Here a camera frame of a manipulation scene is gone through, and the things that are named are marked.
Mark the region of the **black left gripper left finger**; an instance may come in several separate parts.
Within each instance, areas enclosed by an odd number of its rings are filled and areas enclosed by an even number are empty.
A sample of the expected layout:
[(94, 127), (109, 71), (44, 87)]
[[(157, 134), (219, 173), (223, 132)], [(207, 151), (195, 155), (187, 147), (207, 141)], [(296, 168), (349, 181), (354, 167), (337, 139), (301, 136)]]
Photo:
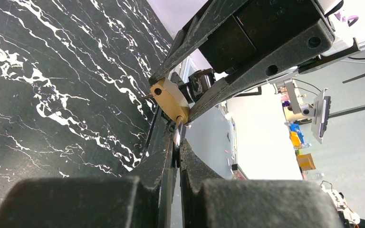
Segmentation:
[(149, 157), (125, 177), (18, 182), (0, 206), (0, 228), (168, 228), (172, 135), (160, 110), (145, 148)]

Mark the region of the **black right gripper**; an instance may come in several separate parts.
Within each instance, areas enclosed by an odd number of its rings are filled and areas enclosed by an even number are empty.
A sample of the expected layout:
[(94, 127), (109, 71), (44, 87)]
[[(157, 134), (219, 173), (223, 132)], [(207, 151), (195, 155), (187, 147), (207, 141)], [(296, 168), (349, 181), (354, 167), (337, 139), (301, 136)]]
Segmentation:
[(334, 34), (314, 0), (208, 0), (178, 31), (149, 78), (154, 85), (199, 48), (219, 79), (194, 104), (192, 122), (216, 104), (330, 49)]

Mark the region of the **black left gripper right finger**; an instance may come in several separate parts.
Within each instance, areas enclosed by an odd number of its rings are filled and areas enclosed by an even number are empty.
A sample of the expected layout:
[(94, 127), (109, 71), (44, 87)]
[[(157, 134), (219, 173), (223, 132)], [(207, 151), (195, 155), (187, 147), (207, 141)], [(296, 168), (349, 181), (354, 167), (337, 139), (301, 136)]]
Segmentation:
[(180, 148), (186, 228), (341, 228), (330, 197), (304, 180), (227, 180)]

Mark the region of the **large brass padlock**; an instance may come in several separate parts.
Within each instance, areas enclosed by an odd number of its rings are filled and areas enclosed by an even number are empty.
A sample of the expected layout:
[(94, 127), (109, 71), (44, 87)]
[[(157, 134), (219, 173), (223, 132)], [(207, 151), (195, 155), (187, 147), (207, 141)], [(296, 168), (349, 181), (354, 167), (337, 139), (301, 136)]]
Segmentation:
[(142, 96), (141, 99), (154, 98), (161, 110), (173, 122), (175, 122), (173, 135), (173, 165), (180, 167), (180, 147), (182, 142), (183, 125), (189, 117), (189, 103), (179, 90), (177, 84), (168, 78), (163, 78), (150, 88), (150, 94)]

